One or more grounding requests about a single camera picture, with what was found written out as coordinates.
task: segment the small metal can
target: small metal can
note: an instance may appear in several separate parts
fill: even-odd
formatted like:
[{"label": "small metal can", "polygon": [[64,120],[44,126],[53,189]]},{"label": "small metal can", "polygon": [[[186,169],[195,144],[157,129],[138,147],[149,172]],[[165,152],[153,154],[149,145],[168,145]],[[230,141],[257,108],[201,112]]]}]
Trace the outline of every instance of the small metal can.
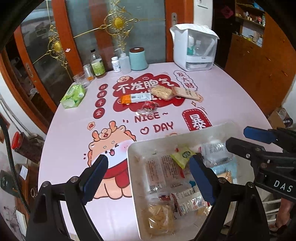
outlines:
[{"label": "small metal can", "polygon": [[85,77],[88,81],[93,81],[95,79],[95,76],[90,64],[84,65],[83,71],[85,72]]}]

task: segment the teal canister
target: teal canister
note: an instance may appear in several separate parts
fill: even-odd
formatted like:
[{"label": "teal canister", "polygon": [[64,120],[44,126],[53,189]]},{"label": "teal canister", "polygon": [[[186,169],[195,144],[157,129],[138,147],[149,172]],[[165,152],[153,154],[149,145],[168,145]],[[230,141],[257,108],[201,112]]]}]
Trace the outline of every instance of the teal canister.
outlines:
[{"label": "teal canister", "polygon": [[132,70],[140,71],[148,68],[148,64],[145,57],[145,50],[143,47],[130,49],[129,57]]}]

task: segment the green tissue pack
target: green tissue pack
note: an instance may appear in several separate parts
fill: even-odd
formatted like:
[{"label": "green tissue pack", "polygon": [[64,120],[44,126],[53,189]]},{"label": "green tissue pack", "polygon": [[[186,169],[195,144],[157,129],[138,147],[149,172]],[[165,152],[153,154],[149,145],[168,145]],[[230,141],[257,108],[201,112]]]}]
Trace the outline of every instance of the green tissue pack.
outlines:
[{"label": "green tissue pack", "polygon": [[170,156],[182,169],[184,169],[190,157],[193,155],[195,155],[195,153],[192,150],[188,147],[183,147],[179,149],[179,152],[175,152]]},{"label": "green tissue pack", "polygon": [[72,85],[69,87],[64,97],[61,99],[61,104],[65,109],[77,107],[85,96],[85,89],[82,85]]}]

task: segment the person's hand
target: person's hand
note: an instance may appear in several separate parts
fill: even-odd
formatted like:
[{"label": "person's hand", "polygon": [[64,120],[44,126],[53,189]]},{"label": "person's hand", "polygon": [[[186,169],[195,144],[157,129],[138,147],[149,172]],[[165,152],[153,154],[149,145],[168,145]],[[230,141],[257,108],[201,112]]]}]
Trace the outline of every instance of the person's hand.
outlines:
[{"label": "person's hand", "polygon": [[288,223],[290,219],[290,211],[294,203],[284,198],[281,199],[281,206],[276,216],[276,225],[278,228]]}]

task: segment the pink table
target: pink table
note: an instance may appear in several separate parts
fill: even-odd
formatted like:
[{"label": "pink table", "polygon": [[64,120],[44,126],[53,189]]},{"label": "pink table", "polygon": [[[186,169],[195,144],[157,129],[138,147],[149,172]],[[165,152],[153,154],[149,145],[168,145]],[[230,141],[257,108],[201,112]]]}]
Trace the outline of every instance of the pink table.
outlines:
[{"label": "pink table", "polygon": [[[143,103],[120,103],[123,94],[146,92],[156,83],[197,90],[204,99],[200,103],[155,98],[160,107],[153,118],[135,116],[134,111]],[[90,84],[77,108],[65,110],[59,105],[43,148],[39,187],[44,181],[57,184],[79,176],[99,154],[105,154],[109,169],[96,199],[86,209],[104,240],[139,240],[126,148],[134,141],[186,133],[227,121],[235,122],[242,130],[246,126],[271,128],[250,96],[217,66],[208,71],[185,72],[174,63],[162,63],[128,76],[109,72]],[[268,151],[281,151],[275,145],[264,146]],[[62,210],[68,231],[75,234],[64,202]]]}]

